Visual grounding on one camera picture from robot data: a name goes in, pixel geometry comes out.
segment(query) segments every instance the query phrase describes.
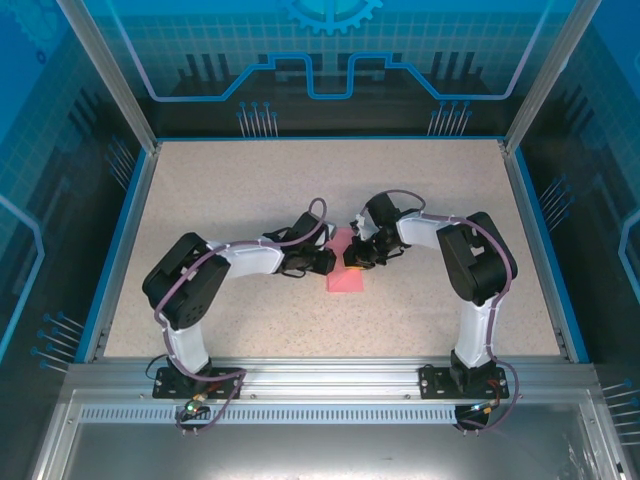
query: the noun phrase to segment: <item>black mounting bracket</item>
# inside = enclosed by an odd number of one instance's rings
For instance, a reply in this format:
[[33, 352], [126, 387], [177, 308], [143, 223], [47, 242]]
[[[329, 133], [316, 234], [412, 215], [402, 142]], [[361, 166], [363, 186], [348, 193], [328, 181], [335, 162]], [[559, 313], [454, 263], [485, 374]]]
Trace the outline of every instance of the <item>black mounting bracket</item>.
[[[240, 370], [239, 368], [211, 368], [207, 372], [207, 376], [210, 377], [218, 377], [220, 375], [227, 375], [229, 373], [237, 372]], [[232, 378], [230, 380], [225, 380], [218, 384], [199, 384], [200, 391], [196, 391], [195, 383], [185, 382], [185, 377], [180, 372], [178, 372], [175, 368], [170, 367], [162, 367], [159, 368], [156, 372], [156, 380], [153, 385], [153, 398], [164, 398], [164, 399], [183, 399], [188, 400], [193, 398], [194, 395], [198, 393], [202, 393], [202, 385], [208, 385], [209, 387], [214, 387], [211, 390], [207, 389], [207, 398], [208, 399], [221, 399], [226, 400], [231, 395], [233, 388], [236, 386], [234, 382], [237, 382], [237, 378]], [[240, 398], [240, 391], [242, 387], [238, 390], [236, 395], [233, 397]]]
[[[500, 399], [509, 398], [509, 385], [502, 368], [494, 368], [489, 380], [496, 380], [500, 386]], [[418, 383], [420, 397], [423, 400], [493, 400], [496, 391], [483, 383], [461, 392], [456, 382], [451, 378], [450, 367], [434, 367], [425, 365], [418, 369]]]

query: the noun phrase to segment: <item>pink block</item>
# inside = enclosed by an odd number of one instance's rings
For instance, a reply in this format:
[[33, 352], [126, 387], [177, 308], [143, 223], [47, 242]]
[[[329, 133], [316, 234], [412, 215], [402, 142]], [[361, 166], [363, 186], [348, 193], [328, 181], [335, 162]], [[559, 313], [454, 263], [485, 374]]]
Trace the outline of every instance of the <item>pink block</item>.
[[336, 266], [327, 275], [327, 292], [329, 293], [354, 293], [364, 292], [362, 271], [344, 266], [342, 254], [351, 245], [353, 231], [348, 227], [338, 228], [335, 237], [327, 243], [327, 247], [336, 254]]

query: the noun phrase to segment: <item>speckled tabletop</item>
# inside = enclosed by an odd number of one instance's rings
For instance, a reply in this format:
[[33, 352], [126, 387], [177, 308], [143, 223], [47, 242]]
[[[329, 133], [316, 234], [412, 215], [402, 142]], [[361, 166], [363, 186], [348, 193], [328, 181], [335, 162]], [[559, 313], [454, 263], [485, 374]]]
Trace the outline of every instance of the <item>speckled tabletop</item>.
[[[493, 218], [519, 275], [500, 310], [498, 354], [557, 354], [531, 254], [493, 140], [170, 142], [158, 166], [128, 266], [106, 356], [164, 352], [142, 281], [176, 240], [254, 239], [290, 226], [315, 196], [346, 226], [374, 194], [415, 191], [427, 211]], [[400, 208], [411, 198], [394, 196]], [[203, 319], [212, 356], [448, 355], [460, 300], [442, 256], [416, 247], [364, 272], [365, 291], [326, 292], [325, 278], [256, 275], [225, 282]]]

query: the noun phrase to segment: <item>metal plate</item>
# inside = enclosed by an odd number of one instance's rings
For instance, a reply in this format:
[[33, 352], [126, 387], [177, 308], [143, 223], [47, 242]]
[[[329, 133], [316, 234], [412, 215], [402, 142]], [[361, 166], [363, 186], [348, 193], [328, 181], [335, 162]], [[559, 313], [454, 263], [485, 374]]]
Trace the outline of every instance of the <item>metal plate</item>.
[[[486, 388], [461, 393], [449, 375], [449, 367], [425, 365], [418, 370], [418, 377], [420, 379], [420, 397], [423, 400], [492, 400], [496, 398], [495, 390], [489, 385]], [[509, 385], [504, 369], [496, 368], [494, 379], [504, 383], [500, 387], [500, 398], [509, 398]]]
[[[210, 375], [217, 377], [219, 375], [226, 375], [238, 371], [237, 368], [214, 368], [211, 370]], [[169, 367], [159, 368], [156, 372], [156, 381], [153, 386], [153, 398], [164, 399], [189, 399], [196, 393], [193, 389], [188, 388], [183, 382], [183, 377], [177, 375]], [[233, 390], [235, 379], [226, 380], [220, 382], [214, 390], [209, 392], [208, 398], [211, 400], [226, 400], [231, 395]], [[240, 398], [240, 392], [242, 388], [238, 390], [233, 398]]]

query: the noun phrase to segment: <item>pin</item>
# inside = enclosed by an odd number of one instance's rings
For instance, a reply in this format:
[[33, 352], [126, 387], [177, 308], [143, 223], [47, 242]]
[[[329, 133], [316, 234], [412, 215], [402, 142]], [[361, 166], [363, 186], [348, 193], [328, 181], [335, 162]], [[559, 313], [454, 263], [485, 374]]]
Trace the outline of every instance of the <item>pin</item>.
[[240, 105], [240, 108], [242, 109], [242, 117], [244, 118], [244, 126], [247, 127], [247, 135], [249, 135], [249, 121], [247, 120], [247, 111], [245, 110], [245, 107], [247, 106], [247, 104], [244, 103], [244, 102], [240, 102], [238, 105]]
[[238, 117], [238, 123], [240, 124], [240, 131], [242, 132], [242, 138], [247, 138], [247, 134], [244, 133], [244, 125], [242, 125], [242, 112], [236, 112], [236, 117]]
[[445, 135], [447, 134], [447, 129], [449, 128], [449, 124], [451, 123], [451, 119], [453, 118], [453, 111], [455, 110], [456, 105], [458, 105], [458, 102], [456, 100], [451, 102], [451, 111], [449, 112], [449, 119], [447, 120], [447, 126], [444, 128]]
[[435, 120], [437, 114], [438, 114], [437, 110], [433, 110], [431, 112], [431, 120], [429, 120], [429, 128], [427, 128], [427, 135], [431, 135], [431, 127], [433, 126], [433, 121]]
[[113, 155], [119, 160], [119, 164], [123, 166], [123, 168], [129, 172], [130, 174], [133, 173], [133, 166], [131, 165], [131, 163], [129, 162], [129, 159], [122, 154], [121, 152], [116, 152], [116, 149], [113, 147], [112, 144], [109, 144], [109, 146], [107, 147], [111, 153], [113, 153]]
[[440, 128], [438, 129], [438, 136], [442, 135], [442, 127], [444, 126], [444, 122], [447, 120], [448, 116], [449, 116], [448, 111], [442, 112], [442, 121], [440, 122]]
[[544, 197], [547, 195], [547, 193], [549, 193], [549, 192], [553, 189], [553, 187], [555, 187], [555, 186], [556, 186], [556, 184], [557, 184], [558, 182], [559, 182], [558, 177], [556, 177], [556, 178], [554, 178], [553, 180], [551, 180], [551, 183], [549, 184], [549, 186], [548, 186], [548, 187], [545, 189], [545, 191], [544, 191], [544, 192], [542, 192], [542, 193], [540, 194], [540, 196], [538, 197], [538, 201], [539, 201], [540, 203], [542, 203], [542, 200], [543, 200], [543, 199], [544, 199]]
[[453, 116], [455, 117], [453, 119], [453, 122], [451, 122], [451, 128], [449, 129], [449, 136], [453, 136], [453, 130], [455, 129], [456, 126], [456, 122], [458, 121], [458, 117], [460, 116], [460, 112], [458, 110], [456, 110], [455, 112], [453, 112]]
[[464, 117], [465, 117], [465, 115], [464, 115], [464, 114], [465, 114], [465, 112], [467, 111], [467, 107], [468, 107], [469, 105], [471, 105], [471, 102], [470, 102], [469, 100], [467, 100], [467, 101], [466, 101], [466, 102], [464, 102], [462, 105], [463, 105], [463, 107], [462, 107], [462, 113], [460, 114], [460, 120], [458, 120], [458, 126], [456, 127], [456, 133], [455, 133], [455, 135], [457, 135], [457, 134], [458, 134], [458, 130], [460, 129], [460, 125], [462, 125], [462, 120], [463, 120], [463, 119], [464, 119]]
[[82, 335], [82, 331], [77, 331], [75, 328], [71, 328], [71, 327], [67, 327], [64, 323], [59, 322], [58, 320], [54, 320], [53, 317], [51, 317], [51, 315], [49, 315], [48, 313], [45, 313], [44, 316], [42, 317], [42, 320], [46, 323], [46, 322], [51, 322], [51, 323], [55, 323], [56, 325], [58, 325], [59, 327], [64, 328], [65, 330], [70, 331], [71, 333], [75, 333], [76, 335]]
[[632, 386], [633, 386], [633, 383], [631, 382], [631, 379], [625, 378], [622, 383], [618, 383], [617, 385], [611, 385], [610, 387], [605, 387], [602, 389], [602, 391], [606, 392], [607, 390], [613, 390], [614, 388], [620, 388], [620, 387], [631, 388]]
[[631, 395], [632, 393], [638, 393], [638, 392], [640, 392], [640, 390], [629, 390], [628, 392], [618, 393], [617, 395], [609, 395], [608, 397], [604, 397], [604, 398], [609, 400], [611, 398], [624, 397], [625, 395]]
[[562, 190], [562, 188], [558, 187], [557, 190], [556, 190], [555, 200], [553, 200], [553, 197], [552, 197], [553, 201], [547, 202], [547, 204], [542, 207], [542, 212], [543, 213], [551, 212], [553, 207], [563, 199], [564, 194], [565, 194], [565, 192]]
[[135, 166], [136, 159], [133, 158], [133, 155], [131, 155], [131, 152], [129, 151], [127, 146], [124, 144], [124, 140], [116, 137], [115, 135], [113, 136], [113, 139], [116, 141], [116, 145], [118, 145], [118, 148], [120, 149], [120, 151], [124, 153], [124, 155], [129, 158], [129, 161]]
[[624, 423], [614, 423], [614, 427], [626, 427], [627, 425], [638, 425], [640, 423], [640, 419], [635, 422], [624, 422]]
[[64, 368], [54, 367], [53, 365], [48, 363], [46, 360], [42, 360], [40, 362], [40, 368], [50, 368], [52, 370], [57, 370], [57, 371], [62, 372], [62, 373], [67, 373], [67, 371]]
[[556, 210], [554, 213], [549, 214], [547, 216], [547, 224], [551, 225], [567, 208], [573, 205], [576, 201], [576, 197], [571, 197], [565, 205], [560, 208], [560, 210]]
[[60, 360], [58, 357], [54, 357], [53, 355], [47, 355], [46, 353], [38, 350], [36, 347], [32, 347], [29, 353], [34, 357], [36, 355], [40, 355], [41, 357], [48, 358], [49, 360], [54, 360], [56, 362], [64, 363], [65, 365], [69, 365], [69, 362], [67, 362], [66, 360]]
[[69, 317], [65, 317], [64, 313], [62, 313], [62, 312], [58, 312], [56, 317], [58, 317], [58, 320], [66, 320], [67, 322], [71, 323], [72, 325], [75, 325], [76, 327], [79, 327], [82, 330], [84, 329], [84, 327], [82, 325], [80, 325], [78, 322], [74, 322]]
[[247, 113], [247, 116], [249, 117], [249, 120], [251, 121], [251, 131], [253, 132], [253, 137], [257, 138], [258, 136], [256, 135], [256, 124], [253, 121], [253, 112]]
[[75, 350], [76, 349], [76, 347], [72, 347], [68, 343], [64, 343], [63, 341], [58, 340], [57, 338], [53, 338], [52, 336], [47, 335], [46, 333], [44, 333], [44, 330], [42, 330], [42, 329], [38, 330], [38, 332], [36, 333], [36, 336], [38, 338], [46, 338], [47, 340], [51, 340], [52, 342], [56, 342], [58, 345], [62, 345], [63, 347], [70, 348], [71, 350]]
[[260, 116], [258, 115], [258, 102], [251, 102], [251, 106], [253, 107], [256, 122], [258, 123], [258, 137], [261, 137], [262, 132], [260, 131]]
[[59, 353], [61, 355], [65, 355], [65, 356], [69, 357], [71, 360], [73, 360], [73, 358], [74, 358], [73, 355], [71, 355], [70, 353], [67, 353], [64, 350], [60, 350], [59, 348], [54, 347], [50, 343], [47, 343], [47, 346], [45, 347], [45, 350], [47, 352], [56, 352], [56, 353]]
[[557, 222], [555, 222], [550, 228], [549, 228], [549, 233], [553, 232], [555, 230], [555, 228], [560, 225], [564, 220], [566, 220], [567, 218], [569, 218], [569, 212], [564, 212], [562, 214], [562, 216], [558, 219]]
[[440, 102], [440, 110], [438, 110], [438, 115], [436, 117], [436, 124], [435, 124], [435, 128], [438, 128], [438, 122], [440, 122], [440, 115], [442, 114], [442, 109], [444, 108], [444, 106], [447, 104], [447, 102], [445, 102], [444, 100], [442, 100]]
[[116, 182], [118, 182], [118, 185], [120, 185], [122, 187], [122, 189], [126, 192], [127, 191], [127, 186], [125, 185], [125, 182], [120, 178], [120, 175], [118, 173], [116, 173], [116, 171], [113, 169], [113, 167], [111, 167], [109, 169], [109, 173], [111, 174], [111, 176], [113, 178], [116, 179]]
[[269, 135], [267, 134], [267, 124], [264, 121], [264, 117], [265, 117], [265, 113], [264, 112], [260, 112], [260, 119], [262, 120], [262, 128], [264, 130], [264, 136], [266, 138]]
[[609, 405], [609, 409], [625, 407], [627, 405], [631, 405], [632, 407], [638, 408], [640, 407], [640, 401], [638, 401], [637, 397], [633, 397], [630, 402], [616, 403], [615, 405]]
[[269, 133], [271, 134], [271, 136], [273, 137], [273, 129], [271, 128], [271, 115], [269, 115], [269, 107], [271, 106], [271, 104], [269, 102], [264, 102], [262, 104], [265, 108], [265, 110], [267, 111], [267, 122], [269, 122]]
[[51, 329], [51, 333], [52, 333], [52, 334], [54, 334], [54, 335], [60, 335], [61, 337], [66, 338], [67, 340], [69, 340], [69, 341], [71, 341], [71, 342], [73, 342], [73, 343], [80, 343], [80, 342], [79, 342], [78, 340], [76, 340], [75, 338], [70, 337], [70, 336], [69, 336], [69, 335], [67, 335], [66, 333], [62, 333], [62, 332], [58, 329], [58, 327], [53, 327], [53, 328]]
[[273, 130], [276, 132], [276, 137], [279, 137], [278, 134], [278, 114], [276, 112], [271, 112], [271, 118], [273, 118]]
[[462, 136], [462, 134], [464, 133], [464, 131], [467, 129], [467, 123], [469, 122], [469, 117], [471, 117], [471, 115], [473, 114], [473, 112], [471, 110], [469, 110], [465, 116], [464, 116], [464, 123], [462, 124], [462, 128], [460, 129], [460, 133], [458, 133], [458, 136]]
[[540, 208], [544, 211], [549, 207], [549, 203], [555, 198], [556, 200], [562, 196], [562, 187], [558, 185], [555, 190], [552, 190], [547, 195], [547, 198], [540, 204]]

